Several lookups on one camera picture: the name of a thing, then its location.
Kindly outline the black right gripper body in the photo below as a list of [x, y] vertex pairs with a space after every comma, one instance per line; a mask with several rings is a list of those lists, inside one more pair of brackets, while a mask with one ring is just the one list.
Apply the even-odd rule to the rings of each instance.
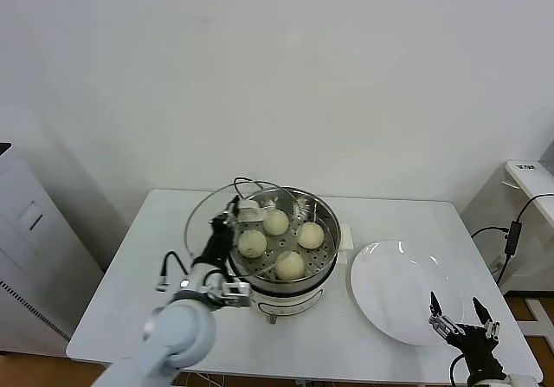
[[459, 325], [460, 330], [446, 337], [449, 345], [463, 354], [470, 375], [503, 375], [503, 367], [494, 357], [493, 351], [499, 344], [496, 335], [486, 335], [481, 326]]

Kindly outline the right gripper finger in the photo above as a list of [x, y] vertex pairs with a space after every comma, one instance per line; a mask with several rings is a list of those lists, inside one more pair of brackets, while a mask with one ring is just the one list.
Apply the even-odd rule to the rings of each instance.
[[493, 320], [488, 309], [476, 297], [473, 297], [473, 307], [480, 323], [485, 329], [486, 338], [498, 340], [499, 322]]
[[434, 292], [430, 293], [430, 317], [429, 324], [443, 338], [447, 339], [449, 335], [459, 335], [460, 328], [446, 315], [442, 313], [440, 303]]

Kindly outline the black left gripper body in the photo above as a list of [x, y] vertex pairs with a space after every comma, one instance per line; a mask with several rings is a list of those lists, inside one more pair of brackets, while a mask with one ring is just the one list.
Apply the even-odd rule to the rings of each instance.
[[225, 232], [213, 232], [204, 251], [192, 262], [192, 267], [197, 264], [209, 264], [219, 269], [226, 268], [226, 261], [233, 248], [235, 232], [228, 225]]

